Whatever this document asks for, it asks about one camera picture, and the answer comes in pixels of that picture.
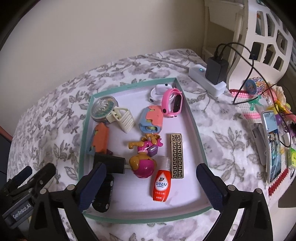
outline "watch face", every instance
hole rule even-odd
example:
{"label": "watch face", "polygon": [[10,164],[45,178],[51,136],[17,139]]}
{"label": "watch face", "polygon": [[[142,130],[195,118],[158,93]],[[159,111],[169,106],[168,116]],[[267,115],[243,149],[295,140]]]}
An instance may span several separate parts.
{"label": "watch face", "polygon": [[177,113],[180,110],[181,103],[182,103],[182,96],[178,94],[175,96],[173,113]]}

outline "smartphone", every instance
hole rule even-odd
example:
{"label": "smartphone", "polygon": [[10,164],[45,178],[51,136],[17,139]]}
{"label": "smartphone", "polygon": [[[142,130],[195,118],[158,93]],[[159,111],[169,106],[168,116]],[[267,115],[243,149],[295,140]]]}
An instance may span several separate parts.
{"label": "smartphone", "polygon": [[273,111],[261,113],[266,140],[266,170],[267,182],[272,183],[281,174],[281,143],[276,116]]}

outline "phone screen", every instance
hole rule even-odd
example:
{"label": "phone screen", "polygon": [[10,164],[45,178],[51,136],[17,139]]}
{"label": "phone screen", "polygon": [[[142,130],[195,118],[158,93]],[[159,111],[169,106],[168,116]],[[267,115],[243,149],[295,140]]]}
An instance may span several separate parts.
{"label": "phone screen", "polygon": [[276,123],[276,116],[273,112],[263,113],[263,117],[266,124],[268,134],[268,144],[270,149],[270,182],[281,173],[281,153],[280,153],[280,141],[279,130]]}

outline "orange toy piece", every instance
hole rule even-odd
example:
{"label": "orange toy piece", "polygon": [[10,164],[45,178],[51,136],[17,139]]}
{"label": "orange toy piece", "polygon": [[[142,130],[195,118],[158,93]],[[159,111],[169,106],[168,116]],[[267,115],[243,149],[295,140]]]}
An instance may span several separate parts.
{"label": "orange toy piece", "polygon": [[159,105],[150,105],[148,106],[150,111],[146,114],[147,120],[152,120],[154,126],[163,126],[163,113],[161,111],[161,106]]}
{"label": "orange toy piece", "polygon": [[95,147],[95,152],[103,152],[107,154],[107,143],[109,139],[109,127],[104,123],[99,123],[95,127],[95,134],[92,142],[92,146]]}

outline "black cable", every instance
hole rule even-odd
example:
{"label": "black cable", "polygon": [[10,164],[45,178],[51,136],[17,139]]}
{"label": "black cable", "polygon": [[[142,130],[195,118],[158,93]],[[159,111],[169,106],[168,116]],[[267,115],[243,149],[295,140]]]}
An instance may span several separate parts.
{"label": "black cable", "polygon": [[[223,50],[221,51],[221,53],[220,53],[220,56],[222,57],[223,56],[223,51],[224,51],[224,49],[226,48],[226,46],[228,46],[228,47],[230,47],[230,48],[232,48],[248,65],[250,65],[251,66],[251,71],[250,72],[252,72],[252,70],[255,70],[259,75],[260,75],[260,77],[263,79],[263,81],[265,82],[265,84],[267,85],[267,86],[269,86],[268,85],[268,83],[267,83],[267,81],[264,79],[264,77],[262,76],[262,74],[254,67],[254,64],[253,64],[253,62],[252,62],[252,64],[250,64],[249,63],[249,61],[248,60],[246,60],[236,49],[234,49],[232,46],[230,46],[229,44],[219,44],[218,46],[217,46],[217,48],[216,48],[216,51],[217,51],[217,49],[221,46],[221,45],[224,45],[224,48],[223,48]],[[238,96],[238,93],[241,91],[241,89],[243,88],[243,86],[244,86],[244,84],[245,84],[245,82],[246,82],[247,80],[245,80],[244,82],[243,82],[243,84],[241,85],[241,87],[240,87],[240,89],[239,89],[239,91],[237,92],[237,94],[236,94],[236,96]],[[273,98],[273,95],[272,95],[272,92],[271,92],[271,87],[269,87],[268,88],[268,90],[269,90],[269,92],[270,92],[270,96],[271,96],[271,99],[272,99],[272,101],[273,101],[273,103],[274,103],[274,106],[276,106],[276,103],[275,103],[275,100],[274,100],[274,98]],[[284,118],[282,117],[282,115],[279,115],[280,117],[281,117],[281,119],[282,119],[282,121],[284,122],[284,124],[285,124],[285,126],[286,126],[286,129],[288,130],[288,125],[287,125],[287,123],[286,123],[286,121],[284,120]],[[289,132],[289,134],[290,134],[290,144],[287,146],[287,145],[285,145],[281,140],[280,140],[280,138],[279,138],[279,141],[280,141],[280,143],[283,145],[283,146],[285,146],[285,147],[287,147],[287,148],[290,148],[291,147],[291,144],[292,144],[292,136],[291,136],[291,133]]]}
{"label": "black cable", "polygon": [[279,86],[279,87],[285,87],[285,89],[289,92],[289,94],[290,94],[290,96],[291,96],[291,98],[292,98],[293,106],[294,106],[294,110],[295,110],[295,101],[294,101],[294,98],[293,98],[293,96],[292,96],[290,90],[289,90],[286,86],[284,86],[284,85],[282,85],[282,84],[280,84],[280,85],[278,85],[278,86]]}
{"label": "black cable", "polygon": [[223,57],[223,51],[224,51],[224,49],[225,49],[226,46],[228,46],[228,47],[230,47],[231,49],[233,49],[237,54],[239,54],[239,55],[242,57],[242,55],[241,55],[241,54],[240,54],[235,48],[233,48],[233,47],[231,46],[232,44],[237,44],[237,45],[243,46],[244,48],[246,48],[246,49],[249,51],[249,53],[250,53],[250,55],[251,55],[251,57],[252,57],[251,70],[250,70],[248,76],[246,77],[245,81],[243,82],[242,86],[240,87],[239,91],[237,92],[237,94],[235,95],[235,97],[234,97],[234,99],[233,99],[233,104],[234,104],[234,105],[237,105],[237,104],[248,103],[248,102],[250,102],[250,101],[252,101],[252,100],[257,99],[258,97],[254,98],[254,99],[251,99],[251,100],[247,100],[247,101],[242,101],[242,102],[235,103],[235,100],[237,99],[237,97],[238,97],[240,91],[241,91],[242,88],[244,87],[244,84],[247,82],[247,80],[249,79],[249,77],[250,77],[250,75],[251,75],[251,73],[252,73],[252,71],[253,71],[253,69],[254,69],[254,56],[252,55],[251,51],[250,51],[246,46],[244,46],[243,44],[241,44],[241,43],[237,43],[237,42],[230,42],[230,43],[228,43],[228,44],[219,44],[219,45],[217,46],[217,48],[216,48],[216,50],[215,50],[215,53],[214,53],[215,58],[218,57],[218,50],[219,50],[219,47],[222,46],[222,45],[224,45],[224,47],[223,47],[223,49],[222,49],[222,51],[221,51],[221,53],[220,53],[220,55],[219,55],[219,59],[220,59],[220,60],[221,60],[222,57]]}
{"label": "black cable", "polygon": [[269,86],[269,88],[267,88],[266,90],[262,91],[260,95],[263,95],[264,92],[268,91],[270,88],[274,87],[275,85],[277,85],[277,83]]}

